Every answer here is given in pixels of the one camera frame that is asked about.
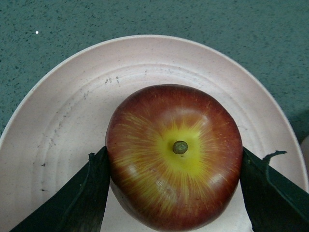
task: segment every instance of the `plate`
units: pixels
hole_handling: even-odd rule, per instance
[[[223,54],[189,40],[159,35],[118,38],[83,50],[52,69],[23,99],[0,141],[0,231],[8,231],[53,196],[105,145],[109,119],[129,94],[176,83],[216,98],[235,119],[243,144],[259,157],[285,150],[271,165],[308,190],[293,130],[267,90]],[[153,231],[110,191],[102,230]],[[228,208],[197,230],[248,232],[240,185]]]

